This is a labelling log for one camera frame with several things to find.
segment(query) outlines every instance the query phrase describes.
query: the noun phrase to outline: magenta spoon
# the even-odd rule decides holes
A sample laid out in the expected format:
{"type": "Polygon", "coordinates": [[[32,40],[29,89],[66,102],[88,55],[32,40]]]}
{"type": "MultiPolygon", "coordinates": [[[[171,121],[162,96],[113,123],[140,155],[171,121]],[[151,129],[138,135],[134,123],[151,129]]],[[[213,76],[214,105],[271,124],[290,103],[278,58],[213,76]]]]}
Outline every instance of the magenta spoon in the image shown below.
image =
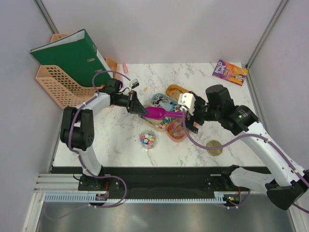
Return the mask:
{"type": "Polygon", "coordinates": [[[148,112],[147,115],[142,115],[143,117],[152,118],[156,120],[162,120],[165,117],[182,117],[182,112],[173,112],[173,111],[166,111],[164,108],[160,107],[146,107],[145,108],[148,112]]]}

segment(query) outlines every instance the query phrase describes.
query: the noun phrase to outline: purple and orange book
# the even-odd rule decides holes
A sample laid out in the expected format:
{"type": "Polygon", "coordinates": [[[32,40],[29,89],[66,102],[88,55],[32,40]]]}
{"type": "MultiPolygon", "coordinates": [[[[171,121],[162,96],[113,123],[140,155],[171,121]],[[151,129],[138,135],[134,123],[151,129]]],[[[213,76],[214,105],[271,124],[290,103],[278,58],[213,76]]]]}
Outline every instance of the purple and orange book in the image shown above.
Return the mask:
{"type": "Polygon", "coordinates": [[[248,70],[238,67],[234,64],[226,62],[224,60],[219,60],[212,75],[219,77],[226,81],[232,82],[236,85],[242,86],[245,80],[248,70]]]}

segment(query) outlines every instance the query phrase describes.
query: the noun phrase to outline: book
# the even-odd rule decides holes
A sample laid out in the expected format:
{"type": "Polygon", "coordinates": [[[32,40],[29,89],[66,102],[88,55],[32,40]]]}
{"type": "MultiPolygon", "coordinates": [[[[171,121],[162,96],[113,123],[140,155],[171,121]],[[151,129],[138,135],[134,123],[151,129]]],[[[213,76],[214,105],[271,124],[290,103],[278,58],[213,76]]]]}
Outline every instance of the book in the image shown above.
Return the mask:
{"type": "MultiPolygon", "coordinates": [[[[30,52],[41,65],[57,65],[78,84],[92,86],[93,76],[111,70],[85,29],[30,52]]],[[[106,84],[112,72],[99,74],[95,85],[106,84]]]]}
{"type": "Polygon", "coordinates": [[[243,85],[247,74],[248,70],[221,59],[218,61],[212,73],[212,75],[215,77],[219,77],[239,86],[243,85]]]}

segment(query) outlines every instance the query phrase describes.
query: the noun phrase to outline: round transparent container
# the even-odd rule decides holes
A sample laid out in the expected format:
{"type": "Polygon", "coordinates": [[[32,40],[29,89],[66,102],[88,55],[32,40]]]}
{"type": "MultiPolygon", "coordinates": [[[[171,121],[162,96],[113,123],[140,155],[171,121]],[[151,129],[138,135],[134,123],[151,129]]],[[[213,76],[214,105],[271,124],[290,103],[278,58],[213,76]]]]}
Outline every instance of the round transparent container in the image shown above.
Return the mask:
{"type": "Polygon", "coordinates": [[[146,149],[154,148],[156,144],[155,133],[151,130],[145,130],[140,134],[140,143],[146,149]]]}

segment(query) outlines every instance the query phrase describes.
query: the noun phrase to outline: marble table top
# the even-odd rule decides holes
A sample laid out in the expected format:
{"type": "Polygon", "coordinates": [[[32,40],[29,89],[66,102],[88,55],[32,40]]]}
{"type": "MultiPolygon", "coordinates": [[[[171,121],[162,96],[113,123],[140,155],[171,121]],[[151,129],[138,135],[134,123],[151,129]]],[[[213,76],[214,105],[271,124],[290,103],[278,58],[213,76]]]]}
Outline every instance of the marble table top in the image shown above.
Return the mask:
{"type": "MultiPolygon", "coordinates": [[[[186,64],[130,64],[127,65],[131,79],[138,79],[140,86],[135,90],[141,103],[150,102],[155,93],[165,93],[169,85],[177,84],[195,92],[207,101],[205,90],[209,86],[221,84],[228,88],[231,98],[237,105],[246,105],[254,111],[253,103],[245,81],[242,87],[213,77],[215,63],[186,64]]],[[[139,135],[151,128],[130,115],[125,108],[106,108],[95,118],[94,150],[103,166],[123,167],[178,167],[178,166],[264,166],[255,153],[242,141],[223,149],[221,155],[214,157],[206,150],[195,146],[188,138],[176,143],[169,139],[166,132],[154,131],[157,144],[151,150],[141,147],[139,135]]],[[[192,137],[206,145],[210,140],[222,144],[234,138],[218,122],[205,122],[199,126],[198,134],[192,137]]],[[[76,155],[65,144],[59,143],[54,166],[80,166],[76,155]]]]}

